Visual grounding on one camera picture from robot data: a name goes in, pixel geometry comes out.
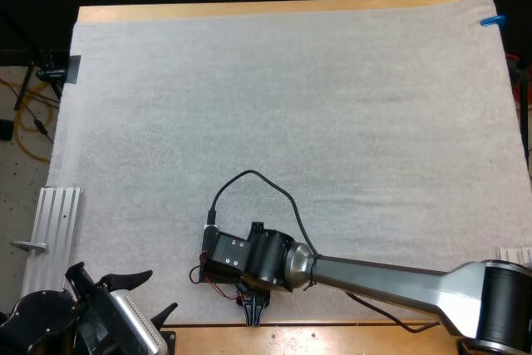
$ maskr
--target table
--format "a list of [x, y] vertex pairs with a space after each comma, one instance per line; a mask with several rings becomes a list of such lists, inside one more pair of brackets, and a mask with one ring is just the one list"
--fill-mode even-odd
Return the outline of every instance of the table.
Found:
[[[213, 17], [274, 12], [311, 12], [415, 7], [460, 0], [319, 0], [81, 7], [79, 22], [120, 22], [176, 17]], [[298, 326], [168, 327], [177, 337], [177, 353], [456, 353], [455, 339], [444, 328], [410, 334], [390, 323]]]

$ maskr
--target metal bracket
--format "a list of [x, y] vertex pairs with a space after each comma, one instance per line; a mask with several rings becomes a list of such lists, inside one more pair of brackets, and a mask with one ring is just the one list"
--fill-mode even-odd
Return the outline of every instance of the metal bracket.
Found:
[[166, 345], [168, 346], [168, 354], [174, 355], [175, 354], [175, 343], [177, 343], [177, 335], [175, 332], [165, 331], [163, 330], [160, 332], [160, 335], [163, 336], [163, 339], [166, 341]]
[[30, 249], [34, 249], [37, 253], [47, 253], [48, 244], [46, 243], [33, 243], [32, 241], [20, 241], [15, 240], [11, 242], [11, 245], [17, 247], [18, 249], [23, 249], [24, 251], [30, 252]]
[[81, 193], [75, 187], [41, 189], [31, 240], [13, 242], [28, 251], [21, 297], [63, 289]]
[[269, 306], [269, 291], [263, 293], [247, 293], [239, 292], [241, 297], [238, 297], [236, 303], [244, 308], [246, 315], [246, 326], [257, 328], [260, 325], [260, 317], [265, 308]]

